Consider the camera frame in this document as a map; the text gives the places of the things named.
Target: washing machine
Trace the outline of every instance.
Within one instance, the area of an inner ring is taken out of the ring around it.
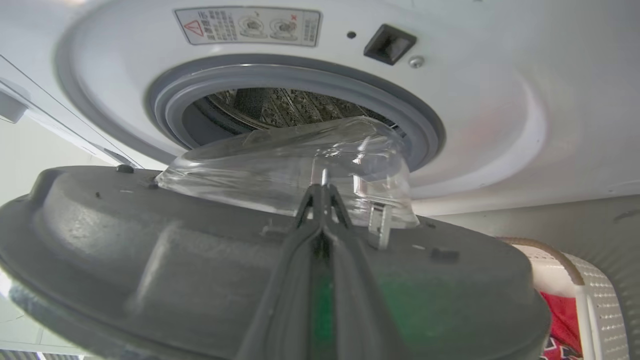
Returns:
[[[85,149],[164,168],[271,127],[369,116],[421,215],[640,193],[634,0],[21,0],[3,92]]]

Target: warning label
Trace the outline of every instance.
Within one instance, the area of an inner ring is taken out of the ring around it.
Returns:
[[[316,46],[319,12],[300,9],[223,7],[176,10],[189,43],[262,42]]]

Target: transparent plastic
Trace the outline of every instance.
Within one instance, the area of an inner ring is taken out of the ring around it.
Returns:
[[[193,149],[157,177],[167,190],[294,216],[309,185],[334,184],[352,222],[367,225],[374,203],[392,227],[418,224],[402,139],[368,117],[256,130]]]

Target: warning triangle symbol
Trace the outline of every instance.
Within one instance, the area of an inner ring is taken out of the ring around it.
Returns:
[[[186,24],[184,28],[191,31],[192,33],[200,35],[201,37],[204,36],[202,28],[200,27],[200,23],[197,20],[191,21],[189,24]]]

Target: white plastic basket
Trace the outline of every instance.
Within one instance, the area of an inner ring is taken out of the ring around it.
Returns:
[[[627,360],[627,332],[611,281],[595,266],[536,240],[501,238],[531,261],[536,289],[575,298],[584,360]]]

